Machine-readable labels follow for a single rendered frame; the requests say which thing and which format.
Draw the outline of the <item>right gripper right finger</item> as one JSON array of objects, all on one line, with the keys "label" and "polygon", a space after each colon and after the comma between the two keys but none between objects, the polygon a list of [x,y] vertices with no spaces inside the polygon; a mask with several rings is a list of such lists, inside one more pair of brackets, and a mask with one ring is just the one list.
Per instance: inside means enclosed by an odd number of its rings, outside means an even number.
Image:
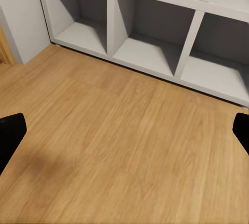
[{"label": "right gripper right finger", "polygon": [[237,113],[232,131],[249,155],[249,115]]}]

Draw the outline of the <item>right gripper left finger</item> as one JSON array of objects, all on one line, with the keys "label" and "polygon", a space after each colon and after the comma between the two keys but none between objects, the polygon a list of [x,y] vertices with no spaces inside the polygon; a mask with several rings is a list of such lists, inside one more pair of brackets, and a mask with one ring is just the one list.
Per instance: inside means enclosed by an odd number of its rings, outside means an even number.
[{"label": "right gripper left finger", "polygon": [[0,118],[0,175],[27,132],[22,113]]}]

